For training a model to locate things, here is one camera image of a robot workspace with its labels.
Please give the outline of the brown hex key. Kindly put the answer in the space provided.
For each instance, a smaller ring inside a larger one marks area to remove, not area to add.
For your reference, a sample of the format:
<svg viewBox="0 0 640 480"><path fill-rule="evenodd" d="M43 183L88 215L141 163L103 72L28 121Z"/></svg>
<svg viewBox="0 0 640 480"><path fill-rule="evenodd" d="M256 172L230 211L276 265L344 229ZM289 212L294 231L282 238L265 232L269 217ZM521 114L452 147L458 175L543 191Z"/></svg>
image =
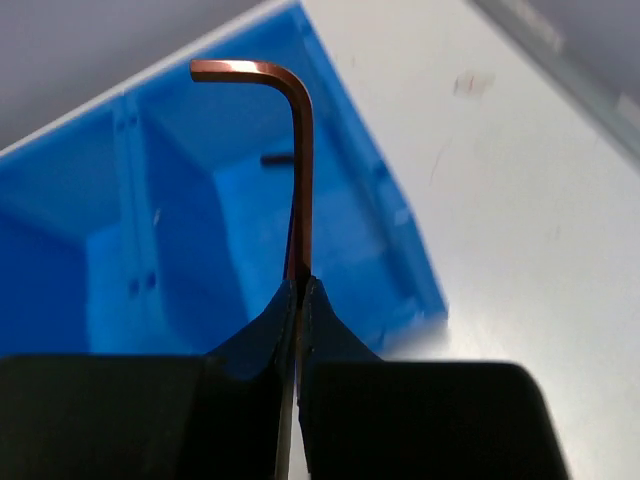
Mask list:
<svg viewBox="0 0 640 480"><path fill-rule="evenodd" d="M298 354L300 312L312 265L314 124L311 99L294 73L271 62L193 60L190 75L195 82L266 85L279 91L289 103L294 135L294 185L283 278L294 282L297 288L290 350Z"/></svg>

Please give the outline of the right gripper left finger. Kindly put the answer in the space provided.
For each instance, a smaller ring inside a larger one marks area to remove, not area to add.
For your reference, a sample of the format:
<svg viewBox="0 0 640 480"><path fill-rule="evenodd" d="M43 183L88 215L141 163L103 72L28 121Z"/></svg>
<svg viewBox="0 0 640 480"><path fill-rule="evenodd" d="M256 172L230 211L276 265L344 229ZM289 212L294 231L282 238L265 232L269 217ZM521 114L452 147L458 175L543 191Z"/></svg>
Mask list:
<svg viewBox="0 0 640 480"><path fill-rule="evenodd" d="M297 288L202 355L1 362L5 479L284 479Z"/></svg>

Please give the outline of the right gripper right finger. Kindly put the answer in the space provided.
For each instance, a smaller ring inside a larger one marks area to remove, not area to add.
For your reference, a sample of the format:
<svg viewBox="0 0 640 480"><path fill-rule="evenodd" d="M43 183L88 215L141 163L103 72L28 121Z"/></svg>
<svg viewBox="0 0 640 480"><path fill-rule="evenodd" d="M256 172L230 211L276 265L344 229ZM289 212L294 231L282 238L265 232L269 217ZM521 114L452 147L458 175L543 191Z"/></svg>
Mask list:
<svg viewBox="0 0 640 480"><path fill-rule="evenodd" d="M496 361L385 361L306 288L299 421L314 479L565 479L541 390Z"/></svg>

